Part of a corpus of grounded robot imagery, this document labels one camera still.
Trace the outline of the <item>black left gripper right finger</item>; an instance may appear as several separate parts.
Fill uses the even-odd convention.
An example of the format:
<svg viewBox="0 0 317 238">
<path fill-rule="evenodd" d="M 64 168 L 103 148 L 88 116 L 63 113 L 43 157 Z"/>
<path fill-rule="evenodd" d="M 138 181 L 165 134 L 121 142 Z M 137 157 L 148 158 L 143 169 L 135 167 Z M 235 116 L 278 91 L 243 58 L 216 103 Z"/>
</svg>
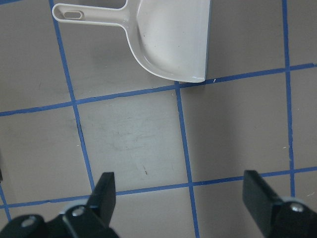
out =
<svg viewBox="0 0 317 238">
<path fill-rule="evenodd" d="M 315 238 L 317 213 L 302 200 L 281 197 L 255 170 L 245 170 L 243 202 L 265 238 Z"/>
</svg>

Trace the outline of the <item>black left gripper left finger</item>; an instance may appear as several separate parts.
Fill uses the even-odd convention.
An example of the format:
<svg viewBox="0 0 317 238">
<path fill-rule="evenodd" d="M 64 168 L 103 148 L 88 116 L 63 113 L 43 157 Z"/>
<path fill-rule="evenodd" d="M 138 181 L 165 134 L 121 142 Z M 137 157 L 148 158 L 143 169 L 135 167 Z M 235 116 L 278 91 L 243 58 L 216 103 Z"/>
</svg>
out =
<svg viewBox="0 0 317 238">
<path fill-rule="evenodd" d="M 2 238 L 117 238 L 109 226 L 116 203 L 114 173 L 103 173 L 88 200 L 60 212 L 46 222 L 41 215 L 27 214 L 11 220 Z"/>
</svg>

